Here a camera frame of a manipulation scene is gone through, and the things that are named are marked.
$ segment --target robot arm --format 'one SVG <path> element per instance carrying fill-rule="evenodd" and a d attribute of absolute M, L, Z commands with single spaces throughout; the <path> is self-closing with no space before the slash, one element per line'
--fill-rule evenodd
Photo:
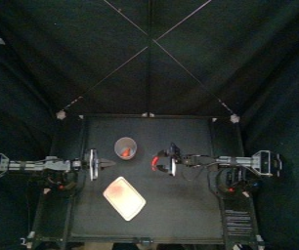
<path fill-rule="evenodd" d="M 85 154 L 85 159 L 62 160 L 56 156 L 46 156 L 38 161 L 13 161 L 5 154 L 0 153 L 0 178 L 9 173 L 36 174 L 44 180 L 44 185 L 49 188 L 68 187 L 76 182 L 77 173 L 82 169 L 89 169 L 90 180 L 97 179 L 98 169 L 113 166 L 116 163 L 107 159 L 98 159 L 97 150 L 90 149 Z"/>
<path fill-rule="evenodd" d="M 157 165 L 161 157 L 169 157 L 169 165 Z M 169 150 L 161 151 L 153 158 L 151 167 L 153 171 L 157 169 L 175 176 L 176 164 L 183 164 L 187 167 L 245 168 L 257 177 L 279 177 L 279 171 L 281 170 L 279 154 L 267 150 L 259 151 L 252 157 L 219 156 L 219 158 L 213 158 L 207 155 L 183 155 L 176 144 L 171 144 Z"/>

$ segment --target orange object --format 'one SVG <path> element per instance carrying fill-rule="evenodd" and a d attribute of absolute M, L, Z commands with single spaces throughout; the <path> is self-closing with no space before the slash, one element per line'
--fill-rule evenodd
<path fill-rule="evenodd" d="M 131 148 L 128 147 L 124 151 L 123 151 L 123 157 L 129 157 L 131 156 Z"/>

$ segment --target black tent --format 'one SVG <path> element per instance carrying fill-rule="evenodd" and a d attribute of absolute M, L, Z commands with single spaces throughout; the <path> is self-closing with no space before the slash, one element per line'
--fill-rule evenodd
<path fill-rule="evenodd" d="M 284 157 L 263 237 L 299 249 L 299 1 L 0 1 L 0 37 L 0 152 L 44 158 L 78 115 L 237 115 L 247 154 Z M 26 234 L 25 196 L 0 180 L 0 246 Z"/>

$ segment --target white plate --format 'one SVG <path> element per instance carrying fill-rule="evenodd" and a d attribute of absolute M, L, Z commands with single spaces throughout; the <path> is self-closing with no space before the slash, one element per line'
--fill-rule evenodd
<path fill-rule="evenodd" d="M 112 182 L 102 195 L 125 221 L 131 221 L 137 216 L 147 204 L 145 199 L 124 177 L 119 177 Z"/>

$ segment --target cable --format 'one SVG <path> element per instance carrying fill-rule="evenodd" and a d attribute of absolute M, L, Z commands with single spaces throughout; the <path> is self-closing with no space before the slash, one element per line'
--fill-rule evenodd
<path fill-rule="evenodd" d="M 184 175 L 184 171 L 181 171 L 181 176 L 183 176 L 183 178 L 184 178 L 188 182 L 195 181 L 196 178 L 199 178 L 199 176 L 200 176 L 201 173 L 204 172 L 204 170 L 205 170 L 209 166 L 216 165 L 216 164 L 217 164 L 217 163 L 213 162 L 213 163 L 211 163 L 211 164 L 208 164 L 208 165 L 196 165 L 195 167 L 203 167 L 203 169 L 199 171 L 199 174 L 196 175 L 196 177 L 195 177 L 193 179 L 187 179 L 187 177 L 185 177 L 185 175 Z"/>

